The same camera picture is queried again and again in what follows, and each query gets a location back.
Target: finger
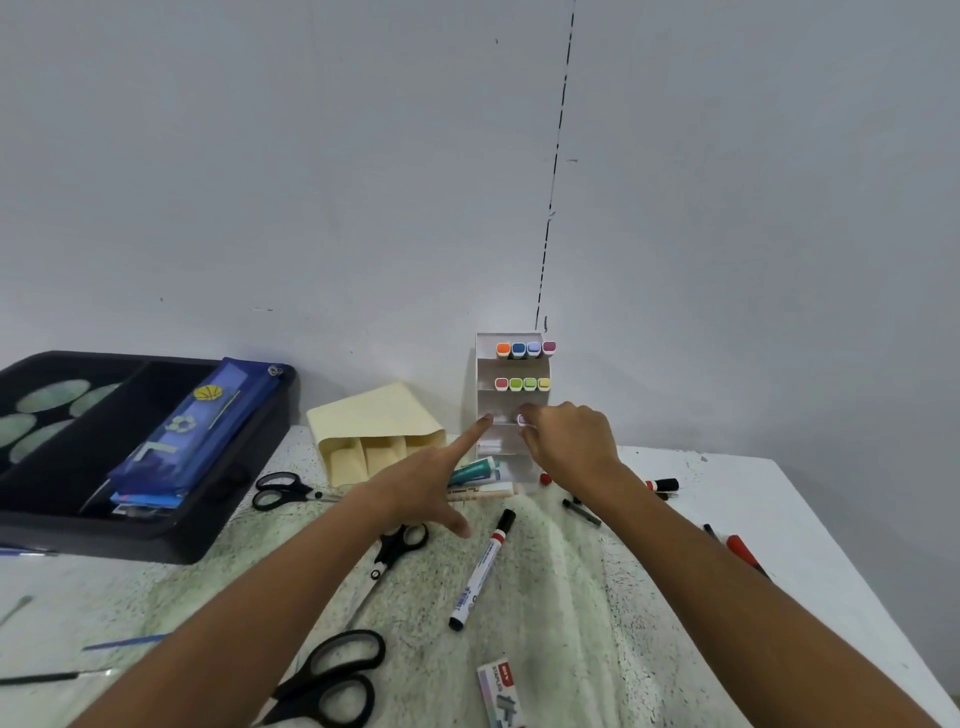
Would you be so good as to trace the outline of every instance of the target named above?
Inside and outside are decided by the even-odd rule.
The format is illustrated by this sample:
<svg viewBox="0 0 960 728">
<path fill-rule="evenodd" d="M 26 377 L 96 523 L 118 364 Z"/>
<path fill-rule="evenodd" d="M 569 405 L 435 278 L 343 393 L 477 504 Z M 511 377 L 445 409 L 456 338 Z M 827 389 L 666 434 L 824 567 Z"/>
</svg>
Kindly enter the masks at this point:
<svg viewBox="0 0 960 728">
<path fill-rule="evenodd" d="M 444 505 L 444 509 L 437 517 L 437 523 L 448 528 L 454 535 L 462 539 L 468 539 L 470 537 L 470 524 L 467 522 L 467 519 L 464 518 L 464 514 L 456 510 L 449 503 Z"/>
<path fill-rule="evenodd" d="M 540 425 L 540 413 L 543 411 L 542 406 L 527 402 L 526 404 L 522 404 L 519 410 L 520 414 L 523 415 L 523 419 L 526 420 L 530 425 L 533 425 L 534 427 Z"/>
<path fill-rule="evenodd" d="M 520 437 L 522 437 L 523 442 L 527 444 L 527 448 L 530 450 L 530 454 L 534 456 L 534 460 L 536 460 L 539 463 L 540 462 L 540 433 L 537 432 L 532 427 L 521 427 Z"/>
<path fill-rule="evenodd" d="M 493 415 L 484 415 L 464 432 L 460 437 L 446 446 L 445 451 L 449 460 L 454 465 L 460 462 L 460 458 L 470 452 L 470 448 L 477 444 L 480 436 L 487 431 L 487 428 L 493 422 Z"/>
</svg>

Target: table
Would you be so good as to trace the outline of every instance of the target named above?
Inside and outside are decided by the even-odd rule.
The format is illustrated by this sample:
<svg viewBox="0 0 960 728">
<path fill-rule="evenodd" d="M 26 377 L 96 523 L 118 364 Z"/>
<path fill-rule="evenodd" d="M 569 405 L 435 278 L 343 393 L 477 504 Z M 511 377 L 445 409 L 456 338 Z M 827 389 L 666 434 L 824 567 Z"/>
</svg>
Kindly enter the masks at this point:
<svg viewBox="0 0 960 728">
<path fill-rule="evenodd" d="M 775 463 L 619 450 L 644 477 L 678 477 L 677 510 L 739 533 L 780 586 L 943 725 L 960 728 L 960 713 Z M 273 470 L 324 481 L 306 427 L 291 429 L 264 472 Z M 387 574 L 357 621 L 380 631 L 389 650 L 373 675 L 371 728 L 484 726 L 474 669 L 503 654 L 532 725 L 747 725 L 633 556 L 606 527 L 567 513 L 562 496 L 554 486 L 464 503 L 471 539 L 433 526 L 428 549 Z M 517 512 L 514 529 L 467 627 L 454 633 L 450 609 L 505 503 Z M 174 629 L 326 507 L 307 502 L 259 514 L 248 495 L 206 557 L 188 567 L 68 555 L 0 562 L 0 614 L 23 595 L 35 598 L 0 628 L 0 674 L 128 667 L 150 647 L 80 648 Z M 343 622 L 372 555 L 331 600 L 302 654 Z M 65 725 L 108 680 L 3 689 L 4 724 Z"/>
</svg>

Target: marker cap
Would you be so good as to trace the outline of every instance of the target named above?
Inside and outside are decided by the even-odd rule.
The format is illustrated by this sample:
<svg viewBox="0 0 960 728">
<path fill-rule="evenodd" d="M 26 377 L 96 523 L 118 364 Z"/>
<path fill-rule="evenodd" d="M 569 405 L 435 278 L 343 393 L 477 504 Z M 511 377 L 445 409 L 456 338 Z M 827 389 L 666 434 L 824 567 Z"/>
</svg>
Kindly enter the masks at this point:
<svg viewBox="0 0 960 728">
<path fill-rule="evenodd" d="M 503 515 L 500 516 L 500 520 L 496 524 L 496 530 L 503 531 L 504 533 L 510 533 L 510 527 L 514 524 L 515 518 L 516 513 L 509 508 L 505 508 Z"/>
</svg>

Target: black scissors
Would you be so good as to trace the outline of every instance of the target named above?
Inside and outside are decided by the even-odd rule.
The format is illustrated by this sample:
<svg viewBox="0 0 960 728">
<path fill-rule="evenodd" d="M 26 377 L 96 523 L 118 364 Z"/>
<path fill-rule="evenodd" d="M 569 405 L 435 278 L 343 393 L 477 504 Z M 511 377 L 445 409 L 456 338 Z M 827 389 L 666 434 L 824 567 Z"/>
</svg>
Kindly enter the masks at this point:
<svg viewBox="0 0 960 728">
<path fill-rule="evenodd" d="M 378 667 L 387 655 L 387 645 L 383 638 L 372 630 L 349 628 L 373 588 L 380 583 L 380 577 L 383 576 L 384 571 L 393 566 L 403 554 L 426 546 L 429 538 L 430 532 L 423 523 L 416 526 L 402 525 L 393 533 L 380 537 L 380 550 L 374 559 L 373 568 L 350 605 L 345 626 L 346 631 L 321 643 L 310 653 L 304 666 L 293 677 L 276 688 L 273 698 L 277 703 L 264 716 L 262 725 L 270 725 L 280 720 L 299 716 L 312 718 L 325 728 L 361 728 L 367 723 L 373 713 L 376 693 L 373 690 L 373 683 L 371 683 L 370 678 L 360 674 L 360 672 L 361 670 Z M 365 660 L 353 660 L 331 667 L 328 670 L 320 670 L 320 658 L 325 653 L 344 644 L 357 641 L 376 643 L 376 654 Z M 366 694 L 363 709 L 353 720 L 346 722 L 335 720 L 324 711 L 325 697 L 351 683 L 359 685 Z"/>
<path fill-rule="evenodd" d="M 337 647 L 352 642 L 371 642 L 376 645 L 376 653 L 362 660 L 351 660 L 340 665 L 321 669 L 321 659 Z M 351 629 L 331 637 L 316 647 L 306 663 L 289 680 L 277 686 L 273 698 L 276 705 L 267 713 L 261 725 L 287 720 L 292 717 L 309 717 L 324 728 L 362 728 L 373 713 L 376 692 L 370 678 L 362 670 L 375 669 L 387 656 L 387 644 L 383 638 L 370 629 Z M 335 720 L 324 710 L 325 699 L 350 684 L 363 688 L 363 708 L 352 720 Z"/>
<path fill-rule="evenodd" d="M 299 475 L 286 471 L 266 474 L 253 483 L 253 487 L 259 491 L 253 496 L 253 510 L 260 513 L 272 511 L 284 503 L 303 503 L 310 499 L 311 493 L 315 500 L 340 500 L 337 496 L 324 496 L 320 491 L 314 491 L 300 480 Z"/>
</svg>

